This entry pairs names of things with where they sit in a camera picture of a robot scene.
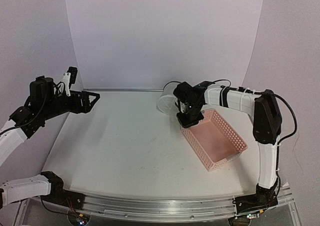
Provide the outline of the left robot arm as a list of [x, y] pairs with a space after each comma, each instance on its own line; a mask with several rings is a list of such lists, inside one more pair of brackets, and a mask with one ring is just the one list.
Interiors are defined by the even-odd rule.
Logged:
[[[17, 108], [0, 130], [0, 162], [4, 163], [12, 152], [30, 139], [46, 121], [65, 113], [87, 114], [100, 99], [100, 94], [70, 90], [75, 78], [64, 74], [62, 89], [51, 77], [39, 76], [29, 85], [30, 95], [24, 105]], [[39, 196], [42, 200], [68, 206], [81, 204], [81, 193], [64, 189], [64, 181], [52, 171], [5, 182], [0, 187], [0, 206]]]

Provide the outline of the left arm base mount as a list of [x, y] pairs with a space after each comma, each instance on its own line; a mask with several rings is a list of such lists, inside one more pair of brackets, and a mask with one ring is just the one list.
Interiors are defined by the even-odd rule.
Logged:
[[80, 213], [77, 210], [82, 209], [85, 195], [80, 192], [64, 189], [63, 179], [52, 171], [43, 171], [40, 174], [46, 177], [51, 184], [50, 193], [41, 196], [41, 199], [45, 202], [68, 207], [70, 211], [78, 217]]

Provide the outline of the pink perforated plastic basket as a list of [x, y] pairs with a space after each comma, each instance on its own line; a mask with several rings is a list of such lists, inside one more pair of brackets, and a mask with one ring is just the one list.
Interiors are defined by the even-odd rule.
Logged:
[[181, 128], [181, 132], [211, 172], [239, 157], [248, 145], [217, 110], [204, 110], [203, 115], [204, 119], [197, 125]]

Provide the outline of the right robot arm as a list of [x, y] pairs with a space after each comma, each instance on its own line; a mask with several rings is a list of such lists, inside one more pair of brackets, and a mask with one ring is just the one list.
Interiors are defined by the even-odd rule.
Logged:
[[281, 184], [279, 146], [298, 129], [295, 113], [287, 101], [270, 89], [255, 91], [219, 85], [216, 81], [195, 86], [182, 82], [173, 95], [182, 133], [208, 171], [232, 160], [248, 146], [215, 109], [203, 110], [203, 106], [219, 106], [248, 115], [258, 144], [259, 177], [255, 193], [237, 197], [236, 201], [257, 208], [275, 201]]

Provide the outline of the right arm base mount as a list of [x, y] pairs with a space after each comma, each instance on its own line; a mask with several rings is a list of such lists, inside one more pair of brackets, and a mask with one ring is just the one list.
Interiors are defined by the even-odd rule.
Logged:
[[276, 181], [271, 188], [264, 188], [257, 184], [254, 194], [237, 196], [232, 201], [236, 208], [236, 214], [239, 216], [277, 206], [278, 193], [280, 192], [280, 190], [275, 192], [277, 186], [278, 181]]

